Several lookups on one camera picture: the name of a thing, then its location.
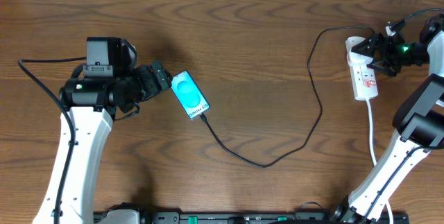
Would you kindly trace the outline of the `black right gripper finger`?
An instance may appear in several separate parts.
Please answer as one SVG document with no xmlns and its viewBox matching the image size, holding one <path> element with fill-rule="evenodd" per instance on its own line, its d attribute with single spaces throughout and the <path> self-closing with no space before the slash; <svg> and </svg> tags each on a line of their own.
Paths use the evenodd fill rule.
<svg viewBox="0 0 444 224">
<path fill-rule="evenodd" d="M 383 40 L 384 36 L 381 33 L 375 33 L 362 42 L 354 45 L 351 48 L 351 51 L 366 57 L 374 58 L 375 54 L 379 51 L 379 46 Z"/>
<path fill-rule="evenodd" d="M 367 67 L 386 76 L 397 76 L 399 69 L 384 60 L 373 60 Z"/>
</svg>

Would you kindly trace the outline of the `white power strip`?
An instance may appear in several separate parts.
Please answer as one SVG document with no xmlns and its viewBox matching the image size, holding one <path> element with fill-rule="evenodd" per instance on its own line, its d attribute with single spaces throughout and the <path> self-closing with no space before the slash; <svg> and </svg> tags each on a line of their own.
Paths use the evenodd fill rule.
<svg viewBox="0 0 444 224">
<path fill-rule="evenodd" d="M 352 36 L 345 41 L 346 60 L 350 68 L 350 77 L 355 100 L 367 101 L 378 96 L 375 72 L 367 65 L 370 57 L 352 51 L 352 48 L 364 41 L 363 37 Z"/>
</svg>

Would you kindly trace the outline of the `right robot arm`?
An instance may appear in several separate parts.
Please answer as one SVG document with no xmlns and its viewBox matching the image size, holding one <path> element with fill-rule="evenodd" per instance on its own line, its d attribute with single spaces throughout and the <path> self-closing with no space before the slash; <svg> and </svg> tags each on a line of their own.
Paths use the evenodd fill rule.
<svg viewBox="0 0 444 224">
<path fill-rule="evenodd" d="M 386 27 L 386 34 L 349 37 L 347 61 L 353 85 L 374 90 L 374 73 L 394 77 L 403 66 L 428 64 L 427 79 L 400 106 L 393 117 L 391 140 L 367 178 L 338 206 L 334 223 L 376 223 L 389 198 L 415 165 L 433 150 L 443 149 L 443 9 L 425 22 L 418 42 L 406 42 L 405 20 Z"/>
</svg>

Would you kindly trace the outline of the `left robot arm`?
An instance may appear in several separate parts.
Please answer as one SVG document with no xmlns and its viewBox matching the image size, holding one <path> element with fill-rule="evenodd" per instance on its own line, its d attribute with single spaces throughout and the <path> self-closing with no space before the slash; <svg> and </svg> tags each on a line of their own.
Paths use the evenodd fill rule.
<svg viewBox="0 0 444 224">
<path fill-rule="evenodd" d="M 138 114 L 141 102 L 168 90 L 173 76 L 160 64 L 137 65 L 137 51 L 118 37 L 88 37 L 86 62 L 60 89 L 58 152 L 34 223 L 93 223 L 103 148 L 116 113 Z"/>
</svg>

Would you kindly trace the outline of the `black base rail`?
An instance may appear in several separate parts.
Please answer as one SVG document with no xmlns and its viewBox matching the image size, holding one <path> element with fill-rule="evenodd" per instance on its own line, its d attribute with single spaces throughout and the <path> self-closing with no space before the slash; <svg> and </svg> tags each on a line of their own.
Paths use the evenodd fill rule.
<svg viewBox="0 0 444 224">
<path fill-rule="evenodd" d="M 117 210 L 107 214 L 94 214 L 94 223 L 149 223 L 149 224 L 266 224 L 266 223 L 330 223 L 327 214 L 320 210 L 311 212 L 298 212 L 297 214 L 181 214 L 177 212 L 157 212 L 140 214 L 136 221 L 132 216 L 130 220 L 118 221 Z"/>
</svg>

